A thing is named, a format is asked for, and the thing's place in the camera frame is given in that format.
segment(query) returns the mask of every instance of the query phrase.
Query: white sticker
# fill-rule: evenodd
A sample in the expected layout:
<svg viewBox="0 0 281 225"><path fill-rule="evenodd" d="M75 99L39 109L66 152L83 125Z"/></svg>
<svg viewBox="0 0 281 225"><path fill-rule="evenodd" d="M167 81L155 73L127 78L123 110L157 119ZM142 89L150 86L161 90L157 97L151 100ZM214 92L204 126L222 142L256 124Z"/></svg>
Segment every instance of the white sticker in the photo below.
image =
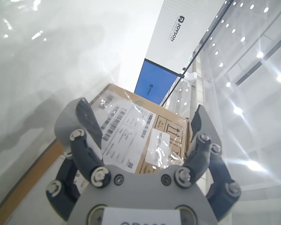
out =
<svg viewBox="0 0 281 225"><path fill-rule="evenodd" d="M80 194L84 192L85 188L89 184L89 182L83 177L79 170L77 170L73 183L77 186Z"/></svg>
<svg viewBox="0 0 281 225"><path fill-rule="evenodd" d="M170 135L152 129L145 161L159 168L166 168L168 166L169 148Z"/></svg>
<svg viewBox="0 0 281 225"><path fill-rule="evenodd" d="M103 162L134 173L156 114L108 90L91 107L103 133Z"/></svg>
<svg viewBox="0 0 281 225"><path fill-rule="evenodd" d="M106 207L102 225L181 225L179 210L124 209Z"/></svg>

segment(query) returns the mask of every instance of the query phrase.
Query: perforated white panel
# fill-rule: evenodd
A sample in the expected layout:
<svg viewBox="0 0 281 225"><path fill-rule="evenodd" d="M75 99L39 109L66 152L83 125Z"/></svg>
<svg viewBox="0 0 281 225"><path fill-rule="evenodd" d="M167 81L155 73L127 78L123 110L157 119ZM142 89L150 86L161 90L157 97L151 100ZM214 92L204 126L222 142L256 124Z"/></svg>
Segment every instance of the perforated white panel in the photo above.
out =
<svg viewBox="0 0 281 225"><path fill-rule="evenodd" d="M164 0L146 58L180 73L224 1Z"/></svg>

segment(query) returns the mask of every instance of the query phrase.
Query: barcode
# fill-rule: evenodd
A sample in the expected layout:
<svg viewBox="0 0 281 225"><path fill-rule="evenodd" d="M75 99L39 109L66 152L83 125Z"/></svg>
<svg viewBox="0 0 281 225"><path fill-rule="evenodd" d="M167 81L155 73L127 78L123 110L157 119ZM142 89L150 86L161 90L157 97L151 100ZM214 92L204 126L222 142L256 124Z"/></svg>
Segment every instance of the barcode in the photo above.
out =
<svg viewBox="0 0 281 225"><path fill-rule="evenodd" d="M101 100L100 108L104 110L113 99L114 99L114 96L111 94L108 94L106 97L106 100L103 100L103 99Z"/></svg>
<svg viewBox="0 0 281 225"><path fill-rule="evenodd" d="M114 117L114 115L116 114L116 112L118 111L119 107L117 106L112 113L109 115L109 117L106 119L106 121L104 122L104 124L101 126L101 130L104 130L106 128L106 126L109 124L109 122L112 120L112 118Z"/></svg>
<svg viewBox="0 0 281 225"><path fill-rule="evenodd" d="M149 128L149 125L150 125L150 123L151 123L152 118L153 118L153 114L151 113L150 116L149 116L149 118L148 118L148 121L147 121L147 123L146 123L146 126L145 126L145 128L144 128L144 130L143 130L143 133L141 134L141 137L142 137L142 138L145 137L145 135L146 135L146 133L147 133L147 130L148 130L148 128Z"/></svg>
<svg viewBox="0 0 281 225"><path fill-rule="evenodd" d="M129 162L129 163L128 163L128 167L129 167L129 168L132 168L132 167L133 167L133 163Z"/></svg>
<svg viewBox="0 0 281 225"><path fill-rule="evenodd" d="M110 138L111 134L115 131L116 127L118 126L118 124L120 123L121 119L125 115L126 111L127 111L126 109L122 109L120 111L120 113L118 114L117 118L113 121L113 123L109 127L108 131L106 132L106 134L102 138L103 140L108 141L108 139Z"/></svg>

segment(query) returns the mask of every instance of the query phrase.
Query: joyson logo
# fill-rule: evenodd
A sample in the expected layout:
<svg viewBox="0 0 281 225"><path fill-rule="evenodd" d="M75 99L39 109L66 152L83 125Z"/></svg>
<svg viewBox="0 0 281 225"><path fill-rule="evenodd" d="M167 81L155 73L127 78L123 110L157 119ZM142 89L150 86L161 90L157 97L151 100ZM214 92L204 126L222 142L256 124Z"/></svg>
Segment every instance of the joyson logo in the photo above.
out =
<svg viewBox="0 0 281 225"><path fill-rule="evenodd" d="M173 33L171 35L171 41L174 41L176 36L177 36L177 33L179 31L179 29L181 28L181 24L183 23L184 21L184 17L183 16L180 16L179 19L178 19L178 22L176 23L176 25L174 26L174 30L173 30Z"/></svg>
<svg viewBox="0 0 281 225"><path fill-rule="evenodd" d="M147 92L147 95L149 95L149 93L151 92L152 88L153 88L153 85L150 84L150 85L149 85L149 90L148 90L148 92Z"/></svg>

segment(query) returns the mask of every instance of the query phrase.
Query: cardboard box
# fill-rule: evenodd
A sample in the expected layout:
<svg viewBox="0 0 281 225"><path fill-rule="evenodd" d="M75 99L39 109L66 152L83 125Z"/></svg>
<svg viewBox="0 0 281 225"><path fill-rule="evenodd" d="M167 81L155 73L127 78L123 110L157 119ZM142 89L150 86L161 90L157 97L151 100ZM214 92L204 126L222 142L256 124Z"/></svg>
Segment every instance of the cardboard box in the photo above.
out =
<svg viewBox="0 0 281 225"><path fill-rule="evenodd" d="M132 173L182 165L190 121L147 99L108 85L90 105L103 130L103 161Z"/></svg>

